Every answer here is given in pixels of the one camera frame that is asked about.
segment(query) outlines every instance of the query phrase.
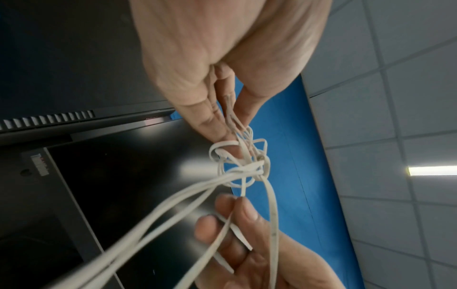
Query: human hand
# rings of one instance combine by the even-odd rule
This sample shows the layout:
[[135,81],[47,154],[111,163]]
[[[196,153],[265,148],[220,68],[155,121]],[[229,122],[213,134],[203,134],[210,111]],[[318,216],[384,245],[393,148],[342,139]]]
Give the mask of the human hand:
[[[303,70],[331,0],[131,0],[151,81],[212,142],[232,140],[217,101],[248,125]],[[244,84],[235,102],[235,74]]]
[[[234,269],[234,274],[214,258],[195,283],[200,289],[268,289],[269,222],[264,220],[247,198],[223,194],[216,199],[216,211],[232,220],[253,250],[250,251],[230,230],[218,252]],[[222,229],[214,216],[200,218],[195,226],[198,240],[211,244]],[[277,289],[343,289],[332,268],[316,253],[284,233],[279,237]]]

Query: white cord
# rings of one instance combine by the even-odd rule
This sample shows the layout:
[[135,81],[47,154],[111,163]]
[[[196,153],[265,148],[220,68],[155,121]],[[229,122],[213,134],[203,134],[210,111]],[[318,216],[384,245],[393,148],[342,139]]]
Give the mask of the white cord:
[[[270,161],[267,156],[267,141],[264,139],[253,140],[254,134],[250,127],[243,127],[239,119],[233,112],[230,105],[230,99],[227,98],[228,109],[226,112],[226,123],[229,128],[236,134],[238,140],[221,141],[213,144],[209,149],[209,157],[212,161],[218,163],[218,177],[193,184],[176,194],[162,201],[150,214],[140,221],[134,228],[125,234],[120,240],[112,245],[107,251],[95,258],[93,261],[77,270],[72,275],[55,284],[51,289],[100,289],[113,274],[124,265],[133,255],[135,255],[144,246],[149,244],[161,233],[165,232],[173,225],[181,221],[195,208],[203,203],[214,189],[219,185],[232,188],[241,188],[241,196],[246,195],[246,188],[251,186],[255,181],[262,181],[268,197],[270,211],[270,288],[274,289],[276,285],[276,275],[278,271],[278,246],[279,246],[279,228],[278,228],[278,208],[276,197],[268,181],[270,172]],[[255,143],[263,142],[263,149],[255,147]],[[240,148],[242,159],[235,158],[228,151],[223,149],[226,146],[238,146]],[[236,167],[227,171],[224,164],[234,164]],[[193,200],[185,209],[174,215],[163,224],[155,228],[152,232],[145,235],[149,227],[165,212],[176,206],[183,200],[203,192],[198,198]],[[210,245],[207,251],[198,259],[198,261],[189,269],[183,278],[176,285],[175,289],[187,289],[190,287],[195,278],[200,274],[208,262],[216,254],[218,247],[225,238],[231,223],[231,215],[222,227],[221,232],[216,240]]]

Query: air vent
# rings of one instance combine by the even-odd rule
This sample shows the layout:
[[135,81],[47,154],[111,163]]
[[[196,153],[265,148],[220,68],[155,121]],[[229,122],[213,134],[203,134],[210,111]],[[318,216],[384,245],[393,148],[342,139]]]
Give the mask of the air vent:
[[92,110],[73,111],[58,114],[38,115],[20,119],[0,121],[0,133],[18,130],[41,128],[50,125],[60,125],[94,119]]

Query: fluorescent light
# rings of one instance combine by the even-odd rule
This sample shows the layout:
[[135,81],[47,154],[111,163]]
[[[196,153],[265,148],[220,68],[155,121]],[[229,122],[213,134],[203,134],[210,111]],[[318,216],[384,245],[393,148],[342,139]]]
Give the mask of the fluorescent light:
[[457,166],[408,167],[410,176],[457,176]]

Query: shoelace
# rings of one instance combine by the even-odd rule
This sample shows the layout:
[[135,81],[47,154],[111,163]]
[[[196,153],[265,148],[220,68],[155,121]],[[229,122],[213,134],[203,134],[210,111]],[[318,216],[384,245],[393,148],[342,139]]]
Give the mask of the shoelace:
[[[203,203],[210,194],[219,185],[231,188],[241,188],[241,196],[246,195],[246,188],[254,184],[255,181],[262,181],[268,197],[268,206],[270,211],[270,281],[269,288],[274,289],[276,285],[276,276],[278,271],[278,251],[279,251],[279,228],[278,228],[278,208],[276,197],[268,181],[270,172],[270,160],[267,156],[267,141],[265,139],[253,140],[254,133],[251,127],[244,127],[230,104],[227,97],[228,108],[226,111],[226,123],[235,133],[238,140],[221,141],[213,144],[209,149],[209,157],[212,161],[218,163],[218,177],[193,184],[174,195],[162,201],[149,215],[140,221],[134,228],[125,234],[120,240],[112,245],[100,256],[80,268],[72,275],[55,284],[51,289],[100,289],[114,273],[122,267],[133,255],[135,255],[144,246],[149,244],[161,233],[165,232],[180,220],[185,218],[201,203]],[[263,142],[263,149],[258,149],[254,144]],[[240,148],[242,159],[235,158],[227,150],[226,146],[238,146]],[[224,164],[236,165],[225,171]],[[235,180],[241,180],[241,184],[234,183]],[[198,198],[193,200],[185,209],[174,215],[153,231],[145,235],[149,227],[165,212],[173,208],[183,200],[203,192]],[[209,246],[206,252],[197,260],[197,262],[187,271],[175,289],[187,289],[194,282],[211,258],[216,254],[218,247],[225,238],[230,226],[232,214],[228,217],[222,230]]]

